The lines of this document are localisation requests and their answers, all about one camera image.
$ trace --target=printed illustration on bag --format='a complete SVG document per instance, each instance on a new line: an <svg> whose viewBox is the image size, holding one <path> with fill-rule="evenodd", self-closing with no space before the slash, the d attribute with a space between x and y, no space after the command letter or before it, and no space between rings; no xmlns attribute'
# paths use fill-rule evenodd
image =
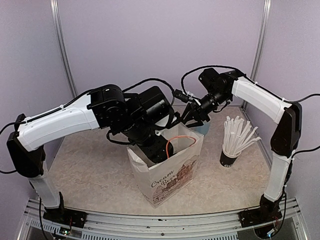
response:
<svg viewBox="0 0 320 240"><path fill-rule="evenodd" d="M155 192L153 193L153 203L157 204L167 198L170 194L172 194L175 190L184 186L187 182L192 179L194 174L194 167L196 165L198 155L193 156L191 159L187 160L182 167L179 169L176 175L171 175L170 172L168 176L169 180L162 180L162 184L159 184L156 187Z"/></svg>

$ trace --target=orange cable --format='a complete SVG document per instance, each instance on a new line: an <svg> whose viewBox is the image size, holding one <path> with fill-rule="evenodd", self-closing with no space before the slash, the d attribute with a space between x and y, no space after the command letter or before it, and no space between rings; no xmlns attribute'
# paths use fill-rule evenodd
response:
<svg viewBox="0 0 320 240"><path fill-rule="evenodd" d="M170 138L170 139L168 140L168 142L166 143L166 145L165 145L165 152L166 152L166 157L167 157L167 158L170 157L170 156L169 156L169 151L168 151L169 143L171 142L171 140L173 140L173 139L178 139L178 138L189 138L189 139L193 139L194 142L193 142L189 147L191 147L191 146L192 146L193 144L195 144L196 141L197 141L197 139L196 139L195 137L193 137L193 136L187 136L187 135L174 136L174 137Z"/></svg>

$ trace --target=metal pole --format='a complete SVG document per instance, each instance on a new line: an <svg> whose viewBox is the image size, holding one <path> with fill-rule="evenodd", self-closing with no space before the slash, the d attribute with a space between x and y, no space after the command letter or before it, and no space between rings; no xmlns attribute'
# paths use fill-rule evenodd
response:
<svg viewBox="0 0 320 240"><path fill-rule="evenodd" d="M66 51L66 46L64 42L61 21L60 21L60 15L59 15L58 0L50 0L50 3L51 3L53 22L55 26L56 35L58 38L58 44L59 44L59 49L60 49L60 53L63 61L66 78L68 81L68 85L69 85L72 97L75 98L76 96L78 96L78 91L71 74L70 64L67 56L67 51Z"/></svg>
<svg viewBox="0 0 320 240"><path fill-rule="evenodd" d="M265 38L267 34L267 27L269 22L269 15L270 15L270 8L271 8L271 0L264 0L264 8L263 8L263 14L262 14L262 20L261 20L261 27L260 27L260 33L259 33L259 39L258 39L258 46L256 48L254 62L251 70L250 78L253 81L256 81L256 77L259 70L260 60L263 53L263 47L265 43ZM242 108L246 110L248 107L248 103L246 101L243 101Z"/></svg>

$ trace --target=black cable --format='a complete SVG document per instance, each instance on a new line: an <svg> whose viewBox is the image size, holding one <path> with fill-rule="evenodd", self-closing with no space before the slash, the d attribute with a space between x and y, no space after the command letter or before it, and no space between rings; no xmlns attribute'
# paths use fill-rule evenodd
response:
<svg viewBox="0 0 320 240"><path fill-rule="evenodd" d="M0 131L0 135L4 132L4 130L7 128L7 127L9 127L9 126L11 126L11 125L16 125L16 124L25 124L26 122L24 122L24 121L14 121L14 122L10 122L10 123L8 123L7 125L5 125L2 129L1 129L1 131ZM13 174L13 173L16 173L17 172L17 170L12 170L12 171L2 171L2 170L0 170L0 173L1 174Z"/></svg>
<svg viewBox="0 0 320 240"><path fill-rule="evenodd" d="M320 93L313 93L313 94L310 94L309 96L306 96L306 97L304 97L304 98L302 98L302 99L300 99L300 100L297 100L297 101L286 101L285 100L285 102L286 103L289 103L289 104L297 104L297 103L300 103L300 102L302 102L302 101L304 101L304 100L307 100L307 99L309 99L309 98L311 98L311 97L315 97L315 96L320 96Z"/></svg>
<svg viewBox="0 0 320 240"><path fill-rule="evenodd" d="M282 228L282 226L284 225L284 222L285 222L286 211L287 211L287 193L285 192L285 190L283 190L283 191L284 191L284 212L283 212L282 222L281 222L280 227L279 227L279 228L277 229L277 231L271 236L271 238L273 238L275 235L277 235L277 234L280 232L280 230L281 230L281 228Z"/></svg>
<svg viewBox="0 0 320 240"><path fill-rule="evenodd" d="M87 91L81 93L80 95L78 95L77 97L75 97L74 99L72 99L71 101L69 101L68 103L66 103L65 105L63 105L63 108L65 109L66 107L70 106L70 105L73 104L75 101L77 101L79 98L81 98L82 96L84 96L84 95L86 95L86 94L88 94L88 93L90 93L90 92L91 92L91 90L87 90ZM53 109L53 110L51 110L51 111L48 111L48 112L46 112L46 113L44 113L44 114L41 114L41 115L39 115L39 116L35 116L34 118L29 119L29 120L27 120L27 122L28 122L28 123L31 123L31 122L33 122L33 121L35 121L35 120L38 120L38 119L44 118L44 117L46 117L46 116L49 116L49 115L51 115L51 114L54 114L54 113L56 113L56 112L59 112L60 110L62 110L61 107L55 108L55 109Z"/></svg>
<svg viewBox="0 0 320 240"><path fill-rule="evenodd" d="M127 142L124 142L124 141L116 141L116 140L112 140L110 138L110 133L111 133L111 130L109 130L106 134L106 139L108 139L111 143L113 144L119 144L119 145L133 145L131 142L127 141Z"/></svg>
<svg viewBox="0 0 320 240"><path fill-rule="evenodd" d="M244 74L242 71L240 71L238 68L236 67L233 67L233 66L224 66L224 65L206 65L206 66L200 66L200 67L197 67L187 73L185 73L183 75L183 77L181 78L181 87L182 87L182 90L184 92L184 94L187 94L186 90L185 90L185 84L184 84L184 80L185 80L185 77L188 76L189 74L193 73L193 72L196 72L200 69L207 69L207 68L222 68L222 69L232 69L232 70L235 70L237 72L239 72L240 74L243 75L244 78L246 78L248 81L250 81L251 83L255 84L257 87L261 88L262 90L266 91L267 93L271 94L272 96L276 97L277 99L280 99L282 100L282 97L279 97L278 95L276 95L275 93L273 93L272 91L264 88L263 86L257 84L256 82L254 82L253 80L251 80L249 77L247 77L246 74ZM320 96L320 93L313 93L313 94L310 94L300 100L296 100L296 101L288 101L288 100L283 100L285 103L288 103L288 104L297 104L297 103L300 103L304 100L307 100L308 98L311 98L311 97L315 97L315 96Z"/></svg>
<svg viewBox="0 0 320 240"><path fill-rule="evenodd" d="M301 153L309 153L309 152L314 152L316 150L320 149L320 146L317 146L315 148L312 148L312 149L306 149L306 150L301 150L301 151L296 151L293 155L292 155L292 158L297 155L297 154L301 154Z"/></svg>
<svg viewBox="0 0 320 240"><path fill-rule="evenodd" d="M42 199L40 197L40 201L39 201L39 219L40 219L40 227L41 227L41 230L42 230L42 233L43 233L43 236L46 240L49 240L46 236L46 233L45 233L45 230L44 230L44 225L42 223L42 217L41 217L41 204L42 203Z"/></svg>
<svg viewBox="0 0 320 240"><path fill-rule="evenodd" d="M175 102L175 90L167 81L159 79L159 78L148 78L148 79L142 80L142 81L140 81L140 82L138 82L138 83L136 83L136 84L124 89L124 90L122 90L122 92L125 93L125 92L127 92L127 91L129 91L131 89L134 89L135 87L137 87L137 86L139 86L141 84L144 84L146 82L149 82L149 81L160 82L160 83L163 83L164 85L167 85L170 88L171 93L172 93L172 101L171 101L171 106L172 106L174 104L174 102Z"/></svg>
<svg viewBox="0 0 320 240"><path fill-rule="evenodd" d="M223 106L220 110L218 110L218 111L213 110L212 112L214 112L215 114L216 114L216 113L220 113L220 112L221 112L225 107L227 107L229 104L230 104L229 101L225 101L224 106Z"/></svg>
<svg viewBox="0 0 320 240"><path fill-rule="evenodd" d="M1 171L0 170L0 174L13 174L13 173L16 173L17 170L12 170L12 171Z"/></svg>

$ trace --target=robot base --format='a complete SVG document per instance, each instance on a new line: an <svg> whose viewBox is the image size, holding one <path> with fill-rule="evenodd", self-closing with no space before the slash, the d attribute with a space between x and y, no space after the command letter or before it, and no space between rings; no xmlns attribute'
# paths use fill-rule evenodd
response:
<svg viewBox="0 0 320 240"><path fill-rule="evenodd" d="M272 214L262 218L261 208L255 208L250 210L244 210L238 213L240 218L241 227L251 227L254 225L265 224L272 221L275 221L276 218L281 219L282 214L280 208L277 207Z"/></svg>
<svg viewBox="0 0 320 240"><path fill-rule="evenodd" d="M67 209L64 206L64 199L59 192L60 195L60 205L59 208L45 208L45 213L43 214L43 218L54 223L67 225L70 227L76 227L83 229L85 226L87 214L84 211Z"/></svg>

